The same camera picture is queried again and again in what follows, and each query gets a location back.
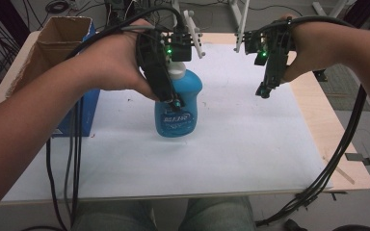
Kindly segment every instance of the dish soap bottle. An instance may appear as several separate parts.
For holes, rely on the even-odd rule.
[[[182,137],[192,133],[197,126],[197,96],[202,90],[202,82],[182,62],[170,62],[168,72],[182,107],[175,112],[168,103],[156,102],[155,126],[162,137]]]

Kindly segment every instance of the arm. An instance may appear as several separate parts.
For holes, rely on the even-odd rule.
[[[296,60],[287,68],[289,82],[310,71],[344,64],[359,78],[370,96],[370,31],[329,23],[305,23],[293,30]]]
[[[154,98],[135,61],[135,38],[103,38],[0,104],[0,200],[86,91],[132,89]]]

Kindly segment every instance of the bottle cap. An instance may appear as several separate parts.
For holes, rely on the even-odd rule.
[[[168,73],[171,79],[180,79],[184,77],[186,71],[186,66],[182,62],[170,62],[168,64]]]

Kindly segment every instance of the bottle label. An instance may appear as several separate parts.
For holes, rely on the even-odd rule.
[[[188,111],[173,112],[166,110],[161,115],[161,124],[164,130],[193,129],[194,116]]]

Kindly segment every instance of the jeans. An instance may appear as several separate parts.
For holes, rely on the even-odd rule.
[[[148,200],[80,202],[72,231],[157,231]],[[179,231],[255,230],[247,197],[189,199]]]

